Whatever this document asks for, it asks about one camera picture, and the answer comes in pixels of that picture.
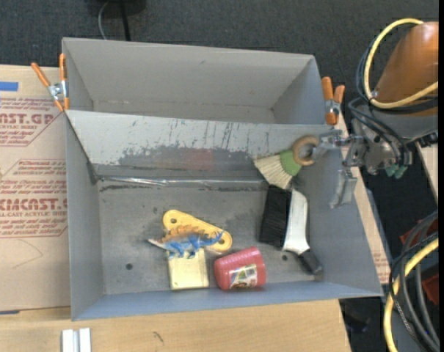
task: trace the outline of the small brush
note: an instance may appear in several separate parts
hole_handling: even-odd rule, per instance
[[[323,268],[307,242],[307,209],[307,199],[299,191],[270,186],[259,241],[295,253],[309,273],[318,275]]]
[[[315,136],[304,136],[294,142],[291,150],[257,158],[254,165],[270,185],[287,189],[303,166],[314,163],[312,152],[318,144],[319,140]]]

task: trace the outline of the yellow cable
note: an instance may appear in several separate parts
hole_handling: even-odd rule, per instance
[[[423,247],[419,252],[417,252],[410,261],[406,264],[404,269],[404,279],[406,279],[407,274],[421,261],[425,256],[432,253],[439,246],[439,239],[436,238],[431,243]],[[399,276],[393,283],[393,292],[397,294],[399,291]],[[385,305],[385,311],[383,314],[383,331],[385,333],[385,340],[390,352],[398,352],[393,340],[393,332],[391,330],[391,312],[393,311],[393,298],[388,295]]]
[[[423,23],[423,21],[421,20],[417,20],[415,18],[402,18],[401,20],[397,20],[395,22],[393,22],[392,24],[388,25],[380,34],[378,37],[376,37],[373,45],[371,46],[371,50],[368,54],[367,60],[365,61],[365,68],[363,71],[363,83],[364,83],[364,91],[365,91],[365,95],[367,96],[367,99],[370,100],[370,103],[372,103],[374,106],[379,107],[381,109],[393,109],[395,107],[400,107],[400,106],[404,106],[406,104],[409,104],[419,98],[422,98],[425,95],[430,94],[431,92],[435,91],[436,89],[438,89],[439,87],[439,82],[434,82],[432,85],[426,87],[425,89],[422,89],[419,92],[416,92],[414,95],[411,95],[407,98],[398,100],[396,102],[392,102],[392,103],[383,103],[383,102],[379,102],[377,99],[373,98],[372,94],[371,94],[371,90],[370,90],[370,68],[371,68],[371,63],[372,60],[375,56],[376,50],[378,49],[378,46],[380,45],[380,43],[383,41],[383,38],[385,38],[385,36],[391,31],[393,30],[395,27],[400,26],[400,25],[404,25],[407,23],[413,23],[415,25],[420,25]]]

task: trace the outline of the black brush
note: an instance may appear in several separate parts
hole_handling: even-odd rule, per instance
[[[317,275],[323,268],[307,242],[307,208],[307,200],[299,191],[270,186],[259,241],[295,253],[305,270]]]

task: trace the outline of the label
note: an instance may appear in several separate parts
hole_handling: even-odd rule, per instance
[[[0,146],[28,146],[59,114],[50,98],[1,98]]]
[[[255,263],[228,271],[230,288],[255,287],[258,283],[258,267]]]
[[[0,181],[0,238],[58,236],[67,228],[61,159],[21,159]]]

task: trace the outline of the gray metal bin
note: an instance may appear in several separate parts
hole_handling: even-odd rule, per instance
[[[331,129],[314,56],[70,38],[63,51],[72,319],[381,295],[355,202],[328,205],[339,151],[295,179],[323,275],[257,242],[267,183],[252,159]],[[147,242],[169,209],[226,229],[230,252],[257,246],[266,285],[220,290],[208,253],[209,288],[172,291]]]

